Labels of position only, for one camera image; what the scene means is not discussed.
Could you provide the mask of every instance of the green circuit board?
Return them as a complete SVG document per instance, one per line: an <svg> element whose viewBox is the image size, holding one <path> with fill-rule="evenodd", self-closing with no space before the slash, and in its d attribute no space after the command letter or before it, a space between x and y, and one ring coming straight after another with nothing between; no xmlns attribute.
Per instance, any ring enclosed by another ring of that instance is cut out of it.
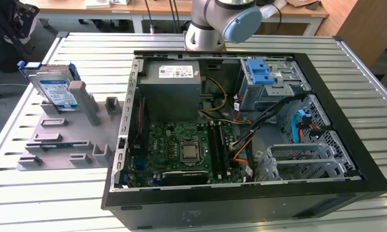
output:
<svg viewBox="0 0 387 232"><path fill-rule="evenodd" d="M230 123L222 125L226 143L234 141L234 131ZM201 158L187 162L183 158L183 147L187 144L199 145ZM139 183L143 187L154 186L150 181L151 173L166 171L207 171L210 184L233 183L242 181L239 167L231 168L231 175L226 178L215 178L213 174L213 158L209 146L207 124L153 124L150 126L149 156L146 159L146 171L139 174Z"/></svg>

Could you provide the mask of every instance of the floor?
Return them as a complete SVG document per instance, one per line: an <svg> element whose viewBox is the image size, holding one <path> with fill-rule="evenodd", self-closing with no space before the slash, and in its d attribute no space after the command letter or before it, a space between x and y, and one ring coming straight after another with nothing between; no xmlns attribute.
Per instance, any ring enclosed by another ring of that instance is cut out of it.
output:
<svg viewBox="0 0 387 232"><path fill-rule="evenodd" d="M51 44L55 40L56 34L59 31L74 31L74 32L134 32L133 24L129 24L129 28L126 30L113 29L109 24L103 26L99 30L94 23L89 21L87 25L79 24L76 20L63 20L54 19L50 21L50 27L44 28L42 25L36 26L36 30L31 35L31 44L36 46L32 55L30 56L30 61L42 61L46 53L51 47ZM169 22L158 21L157 23L158 33L174 32L173 24ZM149 24L145 25L145 30L149 31ZM372 67L372 71L374 74L385 74L382 83L387 88L387 51L382 54L378 61ZM8 120L8 117L16 107L19 99L26 90L27 81L24 80L22 74L19 72L15 73L2 73L0 72L0 85L3 84L18 84L18 85L4 85L0 86L0 131L3 126Z"/></svg>

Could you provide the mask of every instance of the ram slot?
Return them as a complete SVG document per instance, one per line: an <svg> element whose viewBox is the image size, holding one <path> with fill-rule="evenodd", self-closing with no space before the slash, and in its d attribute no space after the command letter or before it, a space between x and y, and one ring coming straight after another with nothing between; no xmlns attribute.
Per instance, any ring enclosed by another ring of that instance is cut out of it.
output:
<svg viewBox="0 0 387 232"><path fill-rule="evenodd" d="M209 124L209 143L214 177L222 179L230 170L229 151L221 125Z"/></svg>

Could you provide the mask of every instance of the slotted aluminum table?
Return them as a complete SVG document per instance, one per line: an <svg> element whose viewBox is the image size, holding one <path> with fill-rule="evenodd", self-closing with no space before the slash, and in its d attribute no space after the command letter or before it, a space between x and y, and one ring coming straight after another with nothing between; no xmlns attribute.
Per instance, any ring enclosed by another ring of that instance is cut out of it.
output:
<svg viewBox="0 0 387 232"><path fill-rule="evenodd" d="M182 50L173 34L71 33L58 37L43 63L78 66L97 101L125 100L135 50ZM387 91L344 42L332 37L255 36L227 43L229 51L308 53L387 178ZM0 230L127 231L101 209L106 168L20 172L26 142L39 121L40 95L30 85L0 134ZM189 231L387 232L387 194L349 205L324 218L230 224Z"/></svg>

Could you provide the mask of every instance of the motherboard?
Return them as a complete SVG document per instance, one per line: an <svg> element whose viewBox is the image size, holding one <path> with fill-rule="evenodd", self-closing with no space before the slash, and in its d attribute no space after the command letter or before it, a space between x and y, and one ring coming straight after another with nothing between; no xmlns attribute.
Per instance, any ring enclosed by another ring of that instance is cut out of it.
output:
<svg viewBox="0 0 387 232"><path fill-rule="evenodd" d="M230 165L231 123L151 124L149 134L149 155L134 160L139 186L242 182Z"/></svg>

